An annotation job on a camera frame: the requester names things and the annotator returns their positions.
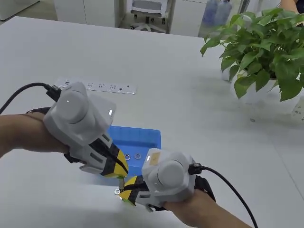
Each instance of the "blue tray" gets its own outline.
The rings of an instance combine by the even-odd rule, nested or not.
[[[142,166],[149,149],[162,148],[161,132],[158,130],[111,126],[109,134],[114,144],[124,154],[130,155],[130,160],[127,161],[129,165],[127,179],[142,174]],[[137,153],[141,155],[140,159],[135,159]]]

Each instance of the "table surface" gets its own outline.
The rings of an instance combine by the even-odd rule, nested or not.
[[[95,92],[117,104],[114,125],[159,129],[164,149],[189,153],[221,172],[259,227],[303,226],[304,201],[294,183],[300,189],[303,134],[288,128],[287,136],[299,139],[288,141],[278,133],[283,126],[250,121],[220,79],[222,48],[202,58],[200,38],[29,18],[1,25],[0,37],[0,103],[24,84],[53,84],[59,77],[137,84],[136,95]],[[50,105],[44,91],[33,88],[6,113]],[[295,162],[296,168],[286,169]],[[57,153],[15,150],[3,157],[0,227],[185,227],[170,212],[147,213],[123,204],[115,187],[100,185],[100,177],[78,166]],[[251,224],[231,190],[216,176],[202,175],[218,204]]]

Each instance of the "cable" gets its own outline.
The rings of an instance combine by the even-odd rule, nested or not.
[[[242,198],[242,196],[238,193],[238,191],[235,189],[235,187],[233,187],[233,185],[222,175],[220,174],[219,172],[215,171],[214,169],[212,168],[209,168],[207,166],[202,166],[201,167],[202,170],[208,170],[209,172],[212,172],[214,173],[215,175],[217,175],[218,177],[220,177],[230,188],[231,190],[236,194],[236,196],[239,198],[239,200],[242,202],[242,204],[244,205],[244,207],[246,208],[251,220],[252,220],[252,223],[254,225],[255,228],[258,228],[257,227],[257,222],[256,222],[256,219],[255,217],[253,216],[249,206],[246,204],[245,200]]]
[[[0,109],[0,115],[9,106],[9,104],[15,99],[16,96],[18,96],[24,90],[26,90],[28,88],[31,88],[31,87],[35,87],[35,86],[42,86],[46,90],[51,90],[52,89],[52,87],[50,85],[45,84],[45,83],[40,83],[40,82],[35,82],[35,83],[30,83],[28,85],[25,85],[25,86],[21,87],[20,89],[18,89],[16,92],[14,92],[14,94],[7,100],[7,102],[5,102],[5,104]]]
[[[220,177],[231,188],[231,190],[236,194],[236,196],[239,198],[239,200],[242,202],[242,204],[246,208],[246,210],[247,210],[247,212],[248,212],[248,214],[249,214],[249,216],[250,216],[250,218],[252,220],[252,223],[253,223],[254,227],[258,228],[256,219],[253,216],[253,214],[252,214],[249,206],[246,204],[246,202],[244,201],[244,199],[242,198],[242,196],[238,193],[238,191],[235,189],[235,187],[233,187],[233,185],[222,174],[220,174],[219,172],[215,171],[212,168],[209,168],[207,166],[203,166],[203,165],[201,165],[199,163],[190,165],[190,167],[189,167],[189,174],[190,175],[199,174],[203,170],[207,170],[207,171],[210,171],[210,172],[214,173],[215,175],[217,175],[218,177]]]

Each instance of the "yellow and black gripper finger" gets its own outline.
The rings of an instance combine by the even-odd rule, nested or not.
[[[106,160],[101,175],[105,177],[125,178],[129,173],[129,166],[124,153],[114,144],[110,148],[111,157]]]
[[[123,199],[123,201],[136,206],[136,198],[140,191],[146,191],[147,188],[134,188],[134,186],[146,186],[143,180],[143,176],[134,176],[126,182],[124,185],[125,191],[121,192],[119,196]]]

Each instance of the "power strip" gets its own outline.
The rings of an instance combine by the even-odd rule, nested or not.
[[[91,91],[111,92],[120,94],[136,94],[137,92],[137,86],[131,84],[92,82],[76,78],[59,78],[55,82],[55,85],[57,87],[64,88],[74,82],[82,82],[86,86],[86,89]]]

